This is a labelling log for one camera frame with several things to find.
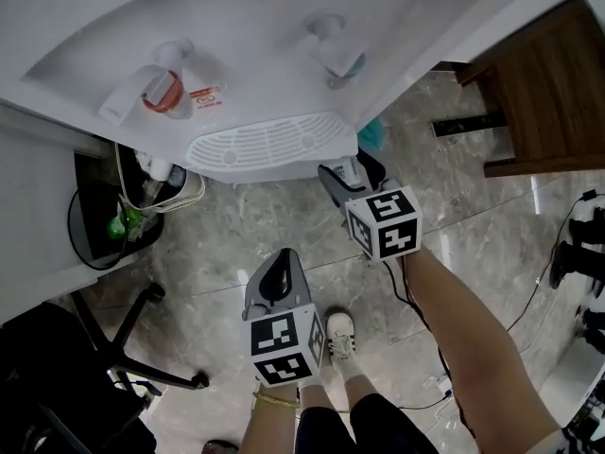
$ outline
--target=black shorts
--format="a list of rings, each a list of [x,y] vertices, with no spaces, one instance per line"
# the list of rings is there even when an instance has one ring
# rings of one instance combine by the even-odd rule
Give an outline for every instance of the black shorts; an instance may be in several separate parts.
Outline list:
[[[351,410],[356,444],[337,412],[313,407],[301,415],[296,454],[380,452],[381,454],[437,454],[407,416],[385,397],[373,393]]]

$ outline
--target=wooden cabinet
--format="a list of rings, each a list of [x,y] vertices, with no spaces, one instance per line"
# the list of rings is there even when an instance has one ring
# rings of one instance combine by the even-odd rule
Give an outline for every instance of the wooden cabinet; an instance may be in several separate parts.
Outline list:
[[[605,36],[584,0],[568,0],[457,73],[485,78],[515,158],[486,177],[605,168]]]

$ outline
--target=label sticker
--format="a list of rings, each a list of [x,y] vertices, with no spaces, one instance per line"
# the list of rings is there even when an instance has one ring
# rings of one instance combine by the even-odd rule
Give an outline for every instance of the label sticker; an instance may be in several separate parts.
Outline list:
[[[204,108],[214,108],[220,106],[223,102],[220,98],[220,88],[218,86],[207,87],[206,89],[200,89],[189,93],[194,101],[194,105],[197,109],[202,110]]]

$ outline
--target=floor tile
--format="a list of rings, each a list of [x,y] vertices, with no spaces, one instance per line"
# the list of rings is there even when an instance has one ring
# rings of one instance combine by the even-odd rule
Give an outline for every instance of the floor tile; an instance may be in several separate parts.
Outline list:
[[[486,179],[486,161],[511,157],[504,129],[435,138],[430,122],[485,112],[478,88],[460,88],[453,74],[429,73],[383,116],[389,125],[385,156],[402,183],[414,189],[426,232],[518,197],[554,175]]]
[[[571,204],[588,189],[605,190],[605,172],[485,179],[484,162],[510,153],[505,132],[438,140],[429,126],[434,119],[484,111],[475,86],[462,89],[452,75],[429,74],[384,113],[384,155],[418,196],[426,247],[508,326],[527,304]],[[588,218],[594,204],[581,202],[574,216]],[[397,300],[387,269],[348,238],[317,180],[236,187],[209,181],[200,202],[165,218],[163,235],[137,264],[83,291],[111,336],[136,294],[151,280],[163,284],[165,300],[146,307],[127,353],[175,375],[190,377],[202,369],[211,378],[211,387],[199,392],[158,384],[164,395],[146,422],[159,454],[199,454],[211,438],[241,440],[255,388],[242,344],[242,285],[282,247],[299,253],[321,315],[330,306],[351,311],[359,363],[380,393],[402,407],[441,398],[436,379],[443,369],[432,335]],[[401,274],[390,264],[403,295]],[[511,331],[537,388],[573,335],[585,290],[577,274],[557,291],[545,278]],[[335,406],[347,410],[327,351],[321,376]],[[406,414],[439,452],[476,452],[453,402]]]

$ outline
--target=white wall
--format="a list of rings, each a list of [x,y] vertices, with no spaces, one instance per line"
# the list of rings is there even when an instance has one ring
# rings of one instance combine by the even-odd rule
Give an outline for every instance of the white wall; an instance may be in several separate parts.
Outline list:
[[[536,17],[552,9],[563,0],[515,0],[498,13],[490,22],[471,34],[466,41],[451,52],[445,61],[470,62],[476,56],[509,36]],[[588,0],[595,15],[605,22],[605,0]]]

